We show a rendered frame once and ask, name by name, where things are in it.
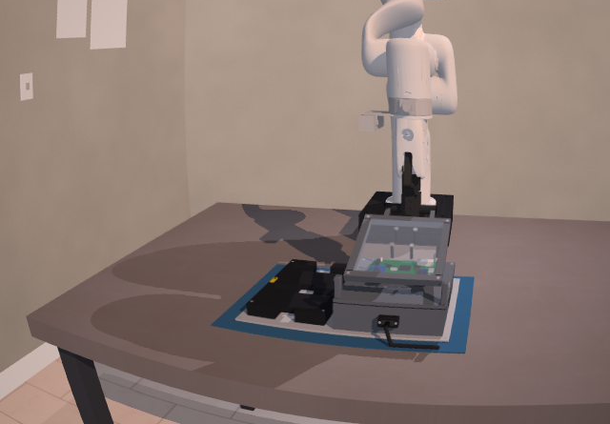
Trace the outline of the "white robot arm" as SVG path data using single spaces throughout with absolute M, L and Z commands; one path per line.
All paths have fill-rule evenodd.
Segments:
M 380 1 L 383 6 L 364 24 L 361 58 L 370 75 L 388 78 L 389 111 L 359 115 L 359 131 L 376 131 L 384 127 L 384 116 L 395 114 L 453 114 L 458 106 L 458 91 L 450 40 L 423 33 L 423 0 Z M 386 33 L 390 39 L 378 39 Z M 435 72 L 438 76 L 434 76 Z

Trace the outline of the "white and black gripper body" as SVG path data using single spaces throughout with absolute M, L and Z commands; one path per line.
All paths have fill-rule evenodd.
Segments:
M 396 175 L 401 178 L 404 171 L 405 152 L 413 156 L 412 174 L 424 179 L 429 171 L 428 116 L 396 115 Z M 410 136 L 407 136 L 409 135 Z M 428 153 L 428 154 L 427 154 Z

